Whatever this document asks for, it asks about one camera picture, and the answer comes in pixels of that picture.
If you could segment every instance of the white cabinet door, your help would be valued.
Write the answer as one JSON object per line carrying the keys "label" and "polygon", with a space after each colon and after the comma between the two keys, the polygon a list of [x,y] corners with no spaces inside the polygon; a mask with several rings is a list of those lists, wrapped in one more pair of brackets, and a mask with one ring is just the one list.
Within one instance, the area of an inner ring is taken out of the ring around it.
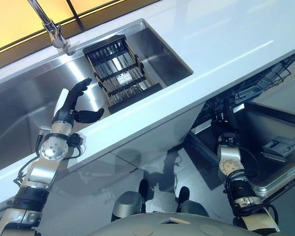
{"label": "white cabinet door", "polygon": [[112,150],[111,153],[136,167],[144,165],[182,143],[203,105],[204,103],[174,117],[138,138]]}

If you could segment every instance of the cable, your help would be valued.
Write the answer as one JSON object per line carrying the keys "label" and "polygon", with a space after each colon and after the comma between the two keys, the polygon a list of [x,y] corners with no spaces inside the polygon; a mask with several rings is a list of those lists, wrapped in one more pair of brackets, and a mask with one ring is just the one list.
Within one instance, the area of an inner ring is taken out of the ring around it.
{"label": "cable", "polygon": [[38,156],[38,157],[40,156],[40,154],[39,154],[39,145],[40,145],[41,140],[43,139],[43,136],[44,135],[39,134],[37,136],[36,143],[35,143],[35,152],[36,152],[36,156]]}
{"label": "cable", "polygon": [[247,176],[246,174],[253,174],[255,177],[258,175],[258,173],[256,173],[255,171],[250,171],[250,170],[236,170],[236,171],[233,171],[232,173],[230,173],[227,177],[226,177],[226,180],[225,180],[225,190],[224,190],[224,193],[227,194],[227,197],[229,199],[229,202],[230,202],[230,205],[231,205],[231,208],[233,210],[233,213],[235,216],[248,216],[248,215],[251,215],[259,210],[261,210],[263,207],[265,207],[265,205],[262,203],[262,204],[258,204],[258,205],[254,205],[254,206],[248,206],[248,207],[245,207],[243,208],[242,210],[244,210],[245,212],[239,212],[237,210],[237,207],[236,205],[234,204],[234,198],[233,198],[233,193],[232,193],[232,190],[231,190],[231,181],[238,178],[238,177],[241,177],[241,176]]}
{"label": "cable", "polygon": [[244,147],[241,147],[241,146],[237,146],[237,145],[233,145],[233,144],[230,144],[230,146],[233,146],[233,147],[236,147],[236,148],[239,148],[239,149],[242,149],[244,150],[245,152],[247,152],[248,154],[250,154],[250,156],[254,159],[255,163],[257,164],[257,173],[258,175],[260,174],[260,164],[258,162],[258,160],[256,159],[256,157],[254,156],[254,154],[251,153],[251,151],[249,151],[248,149],[244,148]]}
{"label": "cable", "polygon": [[37,158],[38,158],[38,156],[32,158],[24,166],[22,166],[21,169],[19,170],[18,176],[13,180],[13,182],[16,183],[19,187],[21,187],[21,183],[23,182],[23,177],[25,176],[23,173],[23,170],[25,169],[26,166],[28,166],[31,162],[33,162]]}
{"label": "cable", "polygon": [[25,174],[23,173],[23,170],[25,169],[25,167],[28,166],[31,162],[33,162],[34,160],[36,160],[40,156],[40,154],[39,154],[39,145],[40,145],[40,142],[42,141],[42,139],[43,139],[42,134],[37,135],[37,139],[36,139],[36,143],[35,143],[36,157],[32,158],[24,166],[22,166],[21,169],[18,172],[18,176],[13,180],[13,182],[15,184],[17,184],[19,187],[21,187],[21,184],[23,182],[23,178],[25,177]]}
{"label": "cable", "polygon": [[78,150],[79,154],[76,155],[76,156],[71,156],[71,157],[64,158],[63,160],[74,159],[74,158],[78,158],[79,156],[81,156],[81,154],[82,154],[81,148],[80,147],[74,147],[74,148],[76,148]]}
{"label": "cable", "polygon": [[279,214],[278,214],[275,206],[272,205],[272,204],[269,204],[269,205],[266,206],[266,209],[269,210],[269,208],[271,208],[273,210],[273,213],[274,213],[274,221],[277,224],[277,226],[279,226]]}

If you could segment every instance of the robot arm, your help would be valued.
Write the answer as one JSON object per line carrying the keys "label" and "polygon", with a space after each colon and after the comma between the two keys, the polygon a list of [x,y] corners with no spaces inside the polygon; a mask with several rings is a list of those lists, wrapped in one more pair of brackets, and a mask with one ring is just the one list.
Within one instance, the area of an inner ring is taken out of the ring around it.
{"label": "robot arm", "polygon": [[219,176],[225,181],[224,192],[235,216],[234,224],[262,235],[276,233],[279,231],[277,224],[247,178],[258,175],[259,169],[245,170],[241,163],[239,133],[232,109],[228,109],[223,117],[212,119],[211,125],[218,138]]}
{"label": "robot arm", "polygon": [[[30,167],[11,207],[4,212],[0,220],[0,236],[40,235],[31,228],[37,227],[40,223],[42,210],[52,189],[57,169],[68,152],[67,141],[74,120],[83,123],[96,122],[104,113],[102,108],[97,112],[75,111],[78,97],[83,95],[83,91],[87,90],[90,83],[90,78],[85,79],[67,93],[62,107],[53,118],[51,132],[46,135],[45,142],[41,145],[38,161]],[[79,136],[77,139],[79,143],[82,141]]]}

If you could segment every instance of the window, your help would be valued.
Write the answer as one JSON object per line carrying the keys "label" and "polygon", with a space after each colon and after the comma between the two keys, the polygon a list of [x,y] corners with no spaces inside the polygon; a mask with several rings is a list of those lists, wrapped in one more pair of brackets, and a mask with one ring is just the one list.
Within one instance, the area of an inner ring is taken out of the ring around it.
{"label": "window", "polygon": [[[47,16],[61,23],[65,38],[156,1],[38,0]],[[0,0],[0,68],[50,45],[41,20],[27,0]]]}

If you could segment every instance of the kitchen sink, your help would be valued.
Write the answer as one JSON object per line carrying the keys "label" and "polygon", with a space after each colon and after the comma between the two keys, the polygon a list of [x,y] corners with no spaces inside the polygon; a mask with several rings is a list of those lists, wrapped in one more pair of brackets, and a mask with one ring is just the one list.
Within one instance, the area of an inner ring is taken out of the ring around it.
{"label": "kitchen sink", "polygon": [[[71,89],[90,77],[93,82],[80,97],[76,110],[98,110],[110,115],[109,103],[94,78],[83,48],[116,34],[124,34],[146,72],[162,88],[191,75],[192,70],[144,21],[137,20],[76,47],[72,56],[45,59],[0,83],[0,169],[34,153],[39,126],[50,126],[54,107],[63,88]],[[89,124],[76,123],[74,132]]]}

